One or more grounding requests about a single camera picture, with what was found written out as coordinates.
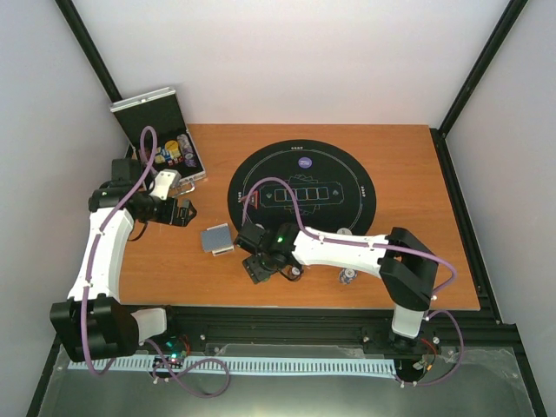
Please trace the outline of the brown poker chip stack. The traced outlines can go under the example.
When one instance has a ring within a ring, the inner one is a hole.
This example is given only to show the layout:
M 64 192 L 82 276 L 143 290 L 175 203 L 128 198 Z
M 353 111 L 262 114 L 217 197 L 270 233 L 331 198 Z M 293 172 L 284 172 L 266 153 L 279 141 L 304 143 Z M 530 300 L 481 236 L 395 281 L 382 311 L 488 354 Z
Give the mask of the brown poker chip stack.
M 288 271 L 288 279 L 290 281 L 299 281 L 303 271 L 295 266 L 292 266 Z

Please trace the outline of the purple small blind button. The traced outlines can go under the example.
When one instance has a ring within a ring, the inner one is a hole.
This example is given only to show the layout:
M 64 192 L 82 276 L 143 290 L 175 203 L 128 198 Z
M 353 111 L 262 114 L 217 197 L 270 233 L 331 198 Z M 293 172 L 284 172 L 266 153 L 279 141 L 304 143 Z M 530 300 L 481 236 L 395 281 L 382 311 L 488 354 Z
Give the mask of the purple small blind button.
M 310 169 L 314 164 L 313 160 L 308 156 L 302 156 L 297 163 L 300 169 Z

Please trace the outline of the red triangular all-in button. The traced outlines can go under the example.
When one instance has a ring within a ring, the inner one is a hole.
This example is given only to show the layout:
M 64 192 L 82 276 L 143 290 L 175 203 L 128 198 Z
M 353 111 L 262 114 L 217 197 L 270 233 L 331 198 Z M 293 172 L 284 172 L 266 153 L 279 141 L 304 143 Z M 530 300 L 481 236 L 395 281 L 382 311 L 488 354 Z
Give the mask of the red triangular all-in button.
M 250 196 L 245 195 L 241 197 L 240 203 L 242 205 L 242 208 L 245 209 L 247 212 L 249 212 L 249 210 L 257 210 L 260 207 L 259 192 L 256 190 Z

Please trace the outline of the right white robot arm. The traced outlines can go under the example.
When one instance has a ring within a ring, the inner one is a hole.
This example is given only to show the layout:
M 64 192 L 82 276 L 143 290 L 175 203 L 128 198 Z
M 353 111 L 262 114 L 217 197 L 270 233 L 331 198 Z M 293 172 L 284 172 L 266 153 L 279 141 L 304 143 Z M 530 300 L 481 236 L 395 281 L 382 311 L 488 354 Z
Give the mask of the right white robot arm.
M 310 266 L 352 269 L 381 279 L 394 302 L 392 332 L 407 339 L 420 333 L 440 263 L 403 228 L 393 228 L 388 235 L 358 236 L 303 229 L 294 223 L 271 231 L 246 222 L 234 244 L 249 253 L 242 265 L 254 283 L 274 274 L 298 281 Z

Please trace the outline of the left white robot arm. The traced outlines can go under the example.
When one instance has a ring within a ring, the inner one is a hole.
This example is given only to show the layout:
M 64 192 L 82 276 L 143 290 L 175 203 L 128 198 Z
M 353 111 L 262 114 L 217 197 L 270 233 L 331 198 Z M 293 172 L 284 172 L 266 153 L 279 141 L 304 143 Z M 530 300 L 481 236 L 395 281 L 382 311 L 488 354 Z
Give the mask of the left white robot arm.
M 116 159 L 110 180 L 89 198 L 89 238 L 82 266 L 66 301 L 50 309 L 50 322 L 74 362 L 131 356 L 148 338 L 168 350 L 181 339 L 181 329 L 168 319 L 166 308 L 130 312 L 120 302 L 122 260 L 134 226 L 140 222 L 185 227 L 196 215 L 190 201 L 170 194 L 181 180 L 177 171 L 162 170 L 145 187 L 147 175 L 137 160 Z

